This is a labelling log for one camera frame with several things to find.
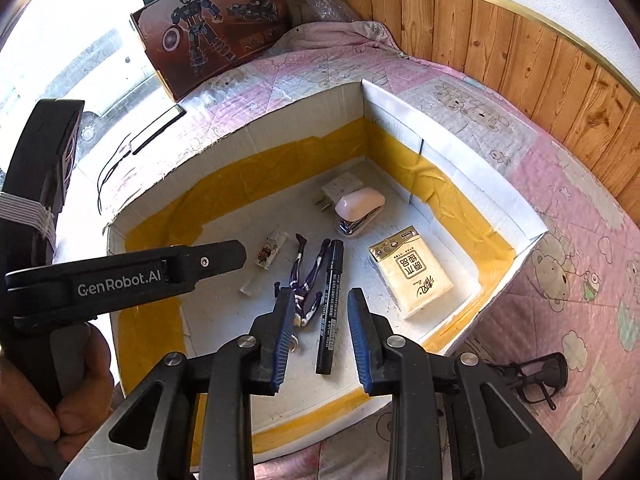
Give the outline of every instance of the brown packing tape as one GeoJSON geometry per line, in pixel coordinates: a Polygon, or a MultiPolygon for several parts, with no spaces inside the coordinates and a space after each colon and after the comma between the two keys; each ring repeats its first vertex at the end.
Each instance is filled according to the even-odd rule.
{"type": "MultiPolygon", "coordinates": [[[[435,217],[478,266],[480,293],[450,323],[423,343],[427,350],[437,352],[464,330],[486,304],[511,267],[515,252],[439,168],[364,118],[321,139],[310,137],[290,142],[249,156],[203,178],[161,212],[133,229],[126,240],[127,251],[192,244],[206,223],[362,155],[368,155],[405,189],[428,203],[435,217]]],[[[162,355],[172,350],[184,351],[180,303],[176,298],[165,301],[166,304],[158,302],[163,303],[160,316],[149,305],[120,314],[120,373],[127,392],[162,355]]],[[[312,412],[254,434],[254,452],[267,452],[320,430],[368,398],[361,389],[353,390],[312,412]]],[[[198,424],[201,420],[202,413],[199,413],[198,424]]],[[[200,428],[196,428],[194,458],[199,456],[200,428]]]]}

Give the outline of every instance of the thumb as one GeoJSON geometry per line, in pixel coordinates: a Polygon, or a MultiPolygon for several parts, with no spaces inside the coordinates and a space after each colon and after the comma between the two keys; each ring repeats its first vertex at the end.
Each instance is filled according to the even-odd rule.
{"type": "Polygon", "coordinates": [[[31,433],[47,440],[60,436],[58,420],[50,407],[20,370],[1,356],[0,405],[31,433]]]}

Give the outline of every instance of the yellow tissue package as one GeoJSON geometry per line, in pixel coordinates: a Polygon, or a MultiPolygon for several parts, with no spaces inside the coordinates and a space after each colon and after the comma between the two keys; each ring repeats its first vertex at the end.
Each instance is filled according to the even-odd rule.
{"type": "Polygon", "coordinates": [[[413,226],[369,248],[402,319],[453,288],[453,283],[413,226]]]}

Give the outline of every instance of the robot illustration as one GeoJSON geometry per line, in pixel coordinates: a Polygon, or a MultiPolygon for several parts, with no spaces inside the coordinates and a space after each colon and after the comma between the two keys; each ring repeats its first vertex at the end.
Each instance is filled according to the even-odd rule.
{"type": "Polygon", "coordinates": [[[231,4],[226,12],[234,18],[242,18],[248,22],[277,22],[278,7],[269,0],[249,0],[248,4],[231,4]]]}
{"type": "Polygon", "coordinates": [[[180,41],[180,34],[175,26],[180,21],[184,21],[188,26],[191,66],[197,68],[207,62],[207,57],[200,47],[201,36],[204,36],[207,43],[219,56],[226,57],[231,63],[236,62],[238,58],[231,52],[228,44],[213,31],[209,23],[202,17],[202,9],[207,9],[212,15],[213,22],[220,23],[223,19],[220,9],[211,0],[180,0],[180,3],[183,5],[176,7],[171,15],[174,27],[169,28],[162,39],[164,49],[168,52],[176,49],[180,41]]]}

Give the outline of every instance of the plastic bag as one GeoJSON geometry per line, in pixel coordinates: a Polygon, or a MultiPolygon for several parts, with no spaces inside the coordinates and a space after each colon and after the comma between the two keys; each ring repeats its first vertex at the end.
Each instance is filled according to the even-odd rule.
{"type": "Polygon", "coordinates": [[[286,0],[291,24],[359,22],[359,16],[342,0],[286,0]]]}

